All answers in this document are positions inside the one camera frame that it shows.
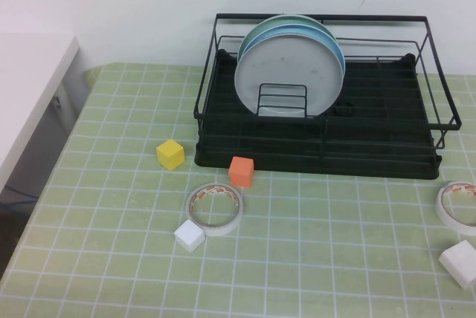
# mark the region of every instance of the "white cube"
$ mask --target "white cube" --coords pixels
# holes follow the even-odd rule
[[[462,288],[476,283],[476,250],[467,240],[443,251],[439,261]]]
[[[201,227],[187,220],[174,232],[176,241],[189,253],[194,251],[204,240],[205,234]]]

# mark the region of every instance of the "green grid tablecloth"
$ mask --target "green grid tablecloth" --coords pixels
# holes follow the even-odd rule
[[[448,134],[439,179],[256,172],[239,229],[188,253],[173,236],[188,193],[228,183],[193,162],[201,75],[89,73],[98,81],[1,281],[0,316],[476,317],[475,290],[437,261],[476,240],[434,212],[446,181],[475,181],[476,78],[449,77],[464,125]],[[186,151],[174,172],[155,155],[169,138]]]

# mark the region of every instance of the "tape roll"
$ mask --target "tape roll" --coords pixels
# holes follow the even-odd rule
[[[193,206],[200,199],[207,194],[225,194],[231,197],[238,204],[237,215],[225,225],[208,225],[195,220],[192,216]],[[223,236],[230,233],[233,229],[238,227],[243,218],[243,198],[236,189],[227,184],[209,183],[195,189],[187,200],[187,217],[196,225],[202,228],[206,236]]]
[[[468,225],[458,221],[443,205],[444,195],[450,192],[464,192],[476,195],[476,185],[467,182],[451,182],[448,186],[440,189],[436,203],[438,217],[447,227],[464,235],[476,236],[476,225]]]

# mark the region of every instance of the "dish rack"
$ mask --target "dish rack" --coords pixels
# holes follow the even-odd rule
[[[338,99],[323,114],[258,116],[272,79],[260,86],[257,113],[234,87],[244,36],[274,14],[219,13],[213,24],[194,117],[199,166],[228,168],[233,156],[257,170],[435,179],[448,131],[461,119],[424,16],[306,15],[326,25],[345,54]]]

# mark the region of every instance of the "stack of plates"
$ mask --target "stack of plates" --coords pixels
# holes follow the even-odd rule
[[[317,116],[337,99],[344,73],[344,55],[329,30],[309,17],[280,15],[243,39],[235,88],[255,114],[302,117],[306,108]]]

